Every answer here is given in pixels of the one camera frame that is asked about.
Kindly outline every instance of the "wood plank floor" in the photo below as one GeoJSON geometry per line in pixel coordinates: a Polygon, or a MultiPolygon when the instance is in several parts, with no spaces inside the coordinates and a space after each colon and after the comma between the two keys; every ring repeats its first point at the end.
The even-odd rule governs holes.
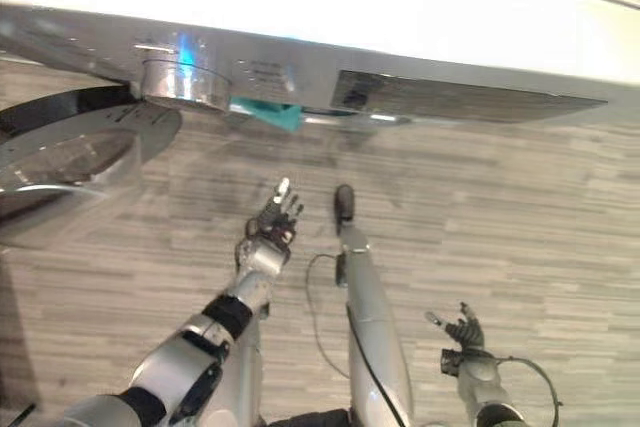
{"type": "MultiPolygon", "coordinates": [[[[0,108],[101,83],[0,62],[0,108]]],[[[455,380],[439,373],[452,343],[423,317],[455,319],[461,300],[484,322],[489,350],[547,369],[562,425],[638,424],[640,125],[615,124],[292,135],[185,115],[144,167],[145,194],[129,211],[54,251],[2,254],[2,406],[36,400],[55,415],[122,389],[143,355],[225,285],[244,220],[283,175],[306,210],[263,323],[266,419],[349,403],[347,381],[316,350],[304,294],[311,256],[337,250],[331,196],[349,182],[397,317],[417,425],[466,425],[455,380]]],[[[319,263],[312,293],[329,355],[346,366],[345,294],[332,279],[331,262],[319,263]]],[[[542,380],[520,366],[501,372],[531,424],[548,425],[542,380]]]]}

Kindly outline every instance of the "robotic hand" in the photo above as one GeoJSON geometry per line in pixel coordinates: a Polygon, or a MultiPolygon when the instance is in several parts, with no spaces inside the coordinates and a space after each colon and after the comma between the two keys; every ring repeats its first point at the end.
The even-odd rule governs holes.
{"type": "Polygon", "coordinates": [[[118,395],[81,401],[58,427],[151,427],[193,423],[222,378],[230,347],[254,314],[269,302],[271,287],[291,256],[298,196],[283,179],[258,215],[247,222],[236,248],[236,278],[201,313],[193,315],[153,350],[118,395]]]}
{"type": "Polygon", "coordinates": [[[526,427],[522,415],[513,407],[502,388],[498,360],[485,350],[480,321],[467,304],[460,304],[464,316],[457,324],[442,320],[433,312],[426,318],[442,328],[461,351],[443,349],[440,369],[458,378],[458,394],[465,402],[472,425],[477,427],[526,427]]]}

